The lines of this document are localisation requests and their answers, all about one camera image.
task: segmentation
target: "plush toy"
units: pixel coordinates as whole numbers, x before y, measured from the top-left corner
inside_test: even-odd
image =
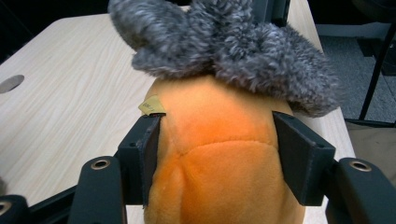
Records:
[[[338,106],[338,81],[307,40],[289,26],[255,23],[251,6],[109,2],[136,51],[133,68],[157,77],[146,99],[166,113],[147,223],[303,222],[283,179],[272,112],[323,116]]]

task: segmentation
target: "orange fabric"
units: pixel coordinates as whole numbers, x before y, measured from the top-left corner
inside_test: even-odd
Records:
[[[272,111],[287,103],[212,76],[157,79],[162,118],[147,223],[302,223],[283,180]]]

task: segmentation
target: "round hole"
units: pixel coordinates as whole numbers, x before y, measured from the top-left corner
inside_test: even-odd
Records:
[[[93,170],[102,170],[102,169],[105,169],[109,165],[110,165],[110,161],[108,161],[108,160],[99,160],[99,161],[95,161],[91,165],[91,168]]]
[[[6,213],[11,208],[12,203],[2,201],[0,202],[0,216]]]
[[[366,164],[364,162],[361,162],[361,161],[351,161],[349,163],[349,165],[352,166],[353,168],[359,170],[359,171],[363,171],[363,172],[372,171],[372,168],[368,164]]]
[[[0,83],[0,94],[6,93],[17,88],[24,81],[23,75],[16,75]]]

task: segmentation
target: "black chair leg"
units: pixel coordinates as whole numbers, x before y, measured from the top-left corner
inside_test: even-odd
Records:
[[[396,32],[396,23],[393,23],[388,30],[387,36],[385,37],[384,43],[382,44],[381,50],[379,51],[378,58],[375,62],[375,67],[373,71],[373,76],[370,82],[369,90],[366,94],[366,99],[364,99],[363,107],[361,108],[361,114],[359,115],[359,119],[364,119],[367,114],[367,110],[369,109],[369,105],[371,100],[373,99],[376,83],[378,82],[379,75],[381,74],[382,63],[385,60],[385,56],[387,56],[388,48],[392,39]]]

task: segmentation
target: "table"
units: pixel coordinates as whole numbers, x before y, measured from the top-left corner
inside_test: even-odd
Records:
[[[321,49],[306,0],[291,1],[289,22]],[[132,68],[132,55],[105,14],[56,21],[0,66],[8,194],[33,205],[76,185],[86,161],[117,151],[153,82]],[[299,119],[337,147],[336,159],[354,157],[341,109]],[[323,209],[307,208],[304,222],[326,223]],[[142,207],[128,206],[128,219],[142,223]]]

